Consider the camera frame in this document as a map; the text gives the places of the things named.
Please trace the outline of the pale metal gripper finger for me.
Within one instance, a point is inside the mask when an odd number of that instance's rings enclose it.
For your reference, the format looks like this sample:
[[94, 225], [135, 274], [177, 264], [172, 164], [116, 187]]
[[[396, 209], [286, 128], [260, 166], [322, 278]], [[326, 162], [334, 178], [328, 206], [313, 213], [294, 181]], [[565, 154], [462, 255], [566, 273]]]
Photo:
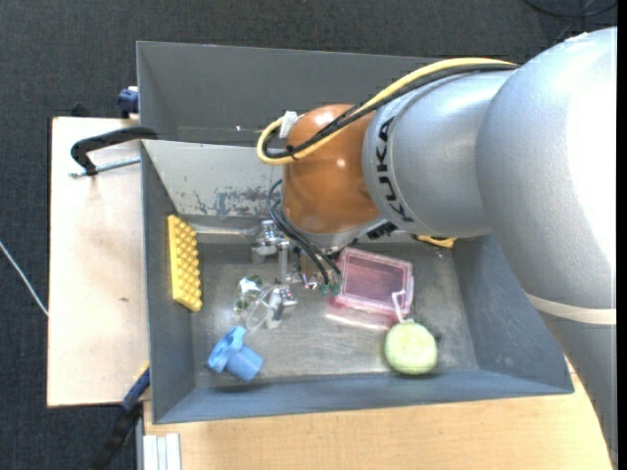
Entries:
[[266, 301], [265, 327], [267, 329], [280, 327], [284, 318], [291, 314], [297, 304], [297, 299], [287, 286], [273, 288]]
[[256, 233], [252, 251], [253, 262], [263, 262], [267, 257], [277, 255], [280, 261], [288, 260], [291, 243], [288, 236], [271, 219], [264, 219]]

